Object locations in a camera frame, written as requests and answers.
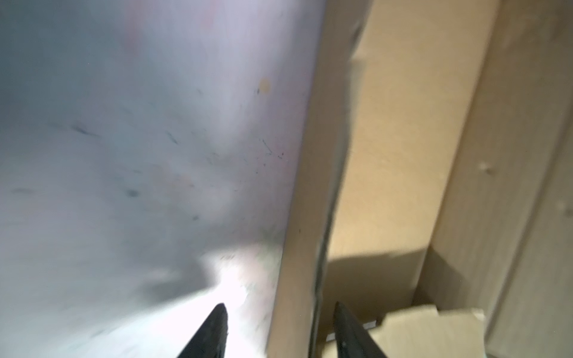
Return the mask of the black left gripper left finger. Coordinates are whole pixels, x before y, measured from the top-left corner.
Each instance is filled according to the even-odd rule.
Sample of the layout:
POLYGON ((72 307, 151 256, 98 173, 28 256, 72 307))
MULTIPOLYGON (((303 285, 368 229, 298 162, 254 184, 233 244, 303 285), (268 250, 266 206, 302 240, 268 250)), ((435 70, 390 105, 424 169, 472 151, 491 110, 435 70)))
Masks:
POLYGON ((223 358, 228 338, 228 311, 217 304, 178 358, 223 358))

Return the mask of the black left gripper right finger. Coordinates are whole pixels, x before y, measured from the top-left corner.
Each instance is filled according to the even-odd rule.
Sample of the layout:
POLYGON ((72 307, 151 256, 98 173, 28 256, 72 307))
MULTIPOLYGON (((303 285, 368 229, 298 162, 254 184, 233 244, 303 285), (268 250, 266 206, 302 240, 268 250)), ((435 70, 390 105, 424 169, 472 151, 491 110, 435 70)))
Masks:
POLYGON ((334 306, 338 358, 387 358, 355 315, 340 301, 334 306))

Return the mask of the brown cardboard sheet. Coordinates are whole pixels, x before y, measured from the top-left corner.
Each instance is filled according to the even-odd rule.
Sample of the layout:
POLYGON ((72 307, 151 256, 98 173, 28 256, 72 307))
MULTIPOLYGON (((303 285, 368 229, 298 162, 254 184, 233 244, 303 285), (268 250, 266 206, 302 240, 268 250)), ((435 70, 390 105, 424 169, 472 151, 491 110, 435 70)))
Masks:
POLYGON ((572 3, 327 1, 265 355, 572 355, 572 3))

